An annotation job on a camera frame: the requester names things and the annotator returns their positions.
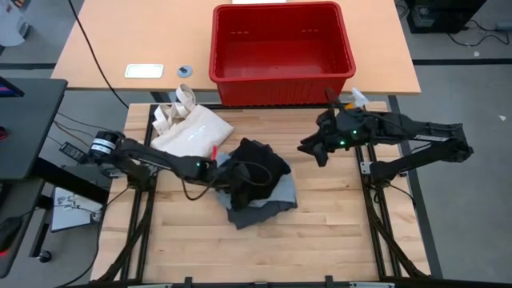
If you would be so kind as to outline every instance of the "gray fabric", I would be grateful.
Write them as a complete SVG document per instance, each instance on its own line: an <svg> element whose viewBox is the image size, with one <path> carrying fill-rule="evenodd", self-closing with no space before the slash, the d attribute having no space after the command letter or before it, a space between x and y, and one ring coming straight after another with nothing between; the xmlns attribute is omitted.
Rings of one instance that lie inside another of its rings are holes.
<svg viewBox="0 0 512 288"><path fill-rule="evenodd" d="M241 211L227 211L227 218L234 224L237 230L251 226L256 223L264 222L268 218L279 214L279 212L288 211L297 208L297 203L272 201L261 208L247 207Z"/></svg>
<svg viewBox="0 0 512 288"><path fill-rule="evenodd" d="M227 154L219 154L217 156L217 164L220 166L225 161L229 160L230 156ZM291 173L285 174L281 176L278 184L272 191L272 194L267 199L253 200L249 203L249 207L263 207L268 202L280 201L280 202L288 202L288 203L296 203L295 199L295 183L294 177ZM217 200L227 209L231 209L231 194L227 194L224 191L220 190L217 193Z"/></svg>

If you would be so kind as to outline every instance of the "red bin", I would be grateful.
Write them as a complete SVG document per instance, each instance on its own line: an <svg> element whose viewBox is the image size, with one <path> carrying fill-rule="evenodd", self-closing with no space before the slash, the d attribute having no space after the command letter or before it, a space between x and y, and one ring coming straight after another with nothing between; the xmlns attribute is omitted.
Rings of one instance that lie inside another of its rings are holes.
<svg viewBox="0 0 512 288"><path fill-rule="evenodd" d="M210 78L226 106L325 103L355 64L334 2L220 5L214 10Z"/></svg>

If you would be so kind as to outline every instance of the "wooden workbench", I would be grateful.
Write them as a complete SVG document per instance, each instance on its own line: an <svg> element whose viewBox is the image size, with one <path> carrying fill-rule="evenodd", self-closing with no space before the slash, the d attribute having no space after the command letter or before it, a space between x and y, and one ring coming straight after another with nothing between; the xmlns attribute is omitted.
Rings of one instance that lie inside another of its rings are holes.
<svg viewBox="0 0 512 288"><path fill-rule="evenodd" d="M288 0L305 2L305 0ZM419 94L420 87L393 0L335 0L342 8L357 67L344 91ZM231 0L87 0L80 19L116 90L169 91L185 83L216 90L208 76L214 8ZM160 79L127 79L128 64L163 64ZM187 79L177 75L189 65ZM106 90L86 41L74 25L52 78L70 90Z"/></svg>
<svg viewBox="0 0 512 288"><path fill-rule="evenodd" d="M149 108L147 104L130 107L127 137L143 141ZM369 109L386 110L386 104L373 102ZM315 119L323 111L216 111L235 127L219 148L221 152L234 150L248 137L270 144L290 163L298 188L298 208L236 230L213 190L196 202L188 201L180 181L171 172L160 172L144 282L183 282L185 276L194 277L194 282L322 282L325 275L333 275L335 281L377 280L354 150L330 154L327 166L319 168L314 157L296 149L301 139L316 131ZM377 146L376 152L383 161L399 157L396 146ZM405 178L396 178L393 184L408 190ZM125 187L125 179L114 181L110 198ZM411 200L393 189L385 193L398 244L428 273ZM92 279L105 272L124 246L133 197L133 191L128 191L109 206ZM389 273L389 255L386 245L382 247Z"/></svg>

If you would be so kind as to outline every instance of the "computer monitor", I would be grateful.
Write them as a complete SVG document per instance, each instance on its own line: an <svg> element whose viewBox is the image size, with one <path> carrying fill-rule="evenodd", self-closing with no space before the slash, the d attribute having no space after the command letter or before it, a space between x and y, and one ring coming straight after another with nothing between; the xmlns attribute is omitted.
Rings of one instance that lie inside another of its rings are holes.
<svg viewBox="0 0 512 288"><path fill-rule="evenodd" d="M19 88L14 86L9 81L0 77L0 98L4 97L23 97L25 93L21 91Z"/></svg>

